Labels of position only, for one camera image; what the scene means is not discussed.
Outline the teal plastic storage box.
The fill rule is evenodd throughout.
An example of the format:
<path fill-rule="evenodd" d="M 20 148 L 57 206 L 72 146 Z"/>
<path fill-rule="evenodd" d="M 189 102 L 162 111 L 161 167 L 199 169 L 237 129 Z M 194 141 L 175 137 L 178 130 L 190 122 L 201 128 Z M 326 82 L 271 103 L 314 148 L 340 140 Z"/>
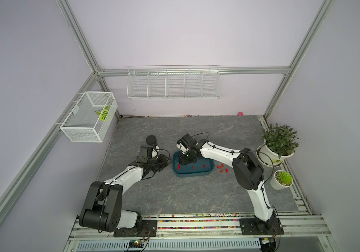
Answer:
<path fill-rule="evenodd" d="M 195 177 L 195 176 L 204 176 L 209 175 L 213 171 L 214 161 L 212 159 L 199 158 L 196 163 L 191 163 L 188 165 L 181 165 L 181 168 L 178 170 L 179 165 L 179 155 L 182 154 L 181 151 L 175 152 L 173 154 L 173 171 L 177 177 Z"/>

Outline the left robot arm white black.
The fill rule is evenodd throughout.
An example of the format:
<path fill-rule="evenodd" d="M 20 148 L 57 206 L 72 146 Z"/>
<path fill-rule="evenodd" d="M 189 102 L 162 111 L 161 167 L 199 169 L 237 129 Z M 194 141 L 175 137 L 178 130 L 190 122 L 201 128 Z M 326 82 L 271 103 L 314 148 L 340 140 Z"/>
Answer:
<path fill-rule="evenodd" d="M 137 182 L 147 179 L 149 172 L 156 174 L 170 162 L 170 157 L 159 154 L 145 163 L 130 163 L 123 172 L 104 182 L 93 182 L 79 215 L 79 225 L 99 233 L 120 231 L 129 236 L 141 234 L 141 214 L 122 209 L 123 194 Z"/>

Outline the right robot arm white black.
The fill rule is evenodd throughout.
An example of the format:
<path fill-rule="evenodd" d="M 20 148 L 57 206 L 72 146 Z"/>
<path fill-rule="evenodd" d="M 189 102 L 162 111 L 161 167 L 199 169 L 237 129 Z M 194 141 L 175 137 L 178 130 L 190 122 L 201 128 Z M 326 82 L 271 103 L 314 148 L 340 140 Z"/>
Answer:
<path fill-rule="evenodd" d="M 179 156 L 182 165 L 195 162 L 198 158 L 206 158 L 232 167 L 238 184 L 248 192 L 255 218 L 263 223 L 275 220 L 276 214 L 270 206 L 264 186 L 264 169 L 253 151 L 248 148 L 232 150 L 205 141 L 187 144 L 179 140 L 176 146 L 182 152 Z"/>

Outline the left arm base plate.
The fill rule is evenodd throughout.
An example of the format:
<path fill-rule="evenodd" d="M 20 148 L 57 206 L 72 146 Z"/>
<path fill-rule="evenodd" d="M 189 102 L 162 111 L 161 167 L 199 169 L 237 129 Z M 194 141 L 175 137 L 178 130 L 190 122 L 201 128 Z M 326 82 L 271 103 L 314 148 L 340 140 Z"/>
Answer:
<path fill-rule="evenodd" d="M 137 221 L 133 228 L 121 228 L 114 232 L 113 236 L 119 237 L 155 237 L 157 221 L 152 219 Z"/>

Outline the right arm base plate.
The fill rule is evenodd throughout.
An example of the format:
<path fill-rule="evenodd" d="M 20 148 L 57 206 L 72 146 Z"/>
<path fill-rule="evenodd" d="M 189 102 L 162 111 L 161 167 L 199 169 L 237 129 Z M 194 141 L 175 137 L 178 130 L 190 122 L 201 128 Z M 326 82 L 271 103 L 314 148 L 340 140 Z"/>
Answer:
<path fill-rule="evenodd" d="M 242 218 L 239 220 L 242 235 L 275 236 L 285 234 L 278 218 L 263 221 L 258 218 Z"/>

